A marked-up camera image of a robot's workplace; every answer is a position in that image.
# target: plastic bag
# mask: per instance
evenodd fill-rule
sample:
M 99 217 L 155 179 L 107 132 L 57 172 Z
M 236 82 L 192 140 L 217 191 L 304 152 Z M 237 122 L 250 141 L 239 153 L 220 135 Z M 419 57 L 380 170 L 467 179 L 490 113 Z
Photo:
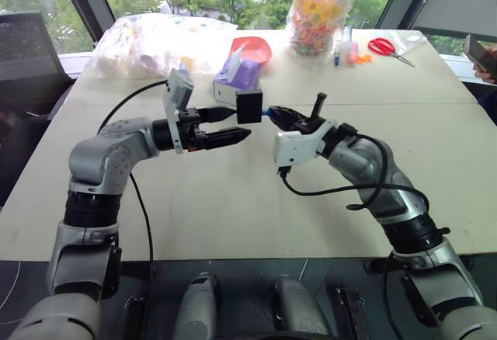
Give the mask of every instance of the plastic bag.
M 164 78 L 172 68 L 215 74 L 237 26 L 210 18 L 140 14 L 119 18 L 93 51 L 86 69 L 100 78 Z
M 290 49 L 300 56 L 330 58 L 353 0 L 294 0 L 287 17 Z
M 371 40 L 378 37 L 383 37 L 384 39 L 390 40 L 390 42 L 394 44 L 398 55 L 407 54 L 415 47 L 428 41 L 428 39 L 422 33 L 412 30 L 372 29 L 368 31 L 368 35 L 370 36 Z

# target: smartphone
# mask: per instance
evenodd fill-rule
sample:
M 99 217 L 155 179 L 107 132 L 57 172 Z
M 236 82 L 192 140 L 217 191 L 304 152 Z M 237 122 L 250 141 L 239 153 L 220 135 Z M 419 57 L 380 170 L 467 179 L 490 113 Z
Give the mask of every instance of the smartphone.
M 472 35 L 466 36 L 464 53 L 470 61 L 480 66 L 483 71 L 488 72 L 492 79 L 497 80 L 497 57 L 480 45 Z

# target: robotic arm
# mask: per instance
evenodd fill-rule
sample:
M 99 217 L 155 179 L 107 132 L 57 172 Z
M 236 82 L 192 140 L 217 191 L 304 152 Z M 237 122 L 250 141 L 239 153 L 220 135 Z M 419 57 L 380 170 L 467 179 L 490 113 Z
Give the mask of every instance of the robotic arm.
M 236 111 L 187 108 L 193 90 L 187 73 L 173 70 L 166 85 L 167 120 L 117 121 L 71 152 L 68 201 L 47 272 L 50 296 L 31 309 L 11 340 L 95 339 L 100 300 L 111 297 L 119 285 L 117 214 L 132 168 L 159 151 L 210 150 L 237 144 L 250 134 L 238 127 L 202 131 L 199 124 L 224 120 Z
M 496 339 L 497 312 L 483 306 L 478 287 L 443 236 L 449 229 L 436 227 L 422 194 L 395 165 L 384 142 L 319 116 L 325 97 L 318 95 L 310 117 L 269 108 L 269 118 L 283 130 L 273 152 L 283 180 L 291 166 L 322 156 L 358 188 L 363 205 L 347 208 L 365 206 L 383 227 L 394 257 L 405 267 L 402 283 L 418 319 L 439 326 L 447 340 Z

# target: scissors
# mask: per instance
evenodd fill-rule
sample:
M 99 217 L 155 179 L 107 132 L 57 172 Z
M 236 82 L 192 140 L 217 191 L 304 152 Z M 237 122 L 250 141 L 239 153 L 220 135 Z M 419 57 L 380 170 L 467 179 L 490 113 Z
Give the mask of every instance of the scissors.
M 388 57 L 396 57 L 401 62 L 404 62 L 405 64 L 408 64 L 411 67 L 415 67 L 414 64 L 409 62 L 403 56 L 398 55 L 397 51 L 395 50 L 394 44 L 392 44 L 389 40 L 384 39 L 383 37 L 378 37 L 377 39 L 371 40 L 367 44 L 367 48 L 371 50 L 373 53 L 379 55 L 386 55 Z

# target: floor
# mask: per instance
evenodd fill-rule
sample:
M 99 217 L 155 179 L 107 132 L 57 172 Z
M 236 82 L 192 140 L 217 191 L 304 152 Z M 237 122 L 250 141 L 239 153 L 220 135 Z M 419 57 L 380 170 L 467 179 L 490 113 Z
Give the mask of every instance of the floor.
M 485 303 L 495 308 L 497 293 L 497 254 L 477 255 L 472 259 L 471 273 L 480 286 Z M 219 313 L 220 334 L 247 331 L 272 331 L 271 282 L 282 274 L 298 277 L 305 260 L 219 260 L 157 262 L 154 302 L 148 326 L 148 339 L 169 339 L 189 281 L 198 273 L 215 272 L 221 281 L 222 303 Z M 364 315 L 371 339 L 395 339 L 381 305 L 381 278 L 367 273 L 366 259 L 312 258 L 302 277 L 303 284 L 315 295 L 334 335 L 350 338 L 344 313 L 337 304 L 334 287 L 356 287 L 364 299 Z M 0 262 L 0 298 L 5 297 L 15 278 L 17 262 Z M 0 339 L 7 338 L 16 324 L 3 324 L 23 317 L 38 300 L 45 297 L 45 262 L 23 262 L 19 280 L 6 305 L 0 310 Z M 412 313 L 398 278 L 389 278 L 389 297 L 395 320 L 406 340 L 433 338 L 435 331 L 423 327 Z M 135 279 L 122 278 L 120 290 L 102 307 L 102 328 L 99 339 L 119 339 L 127 316 L 127 299 L 141 290 Z

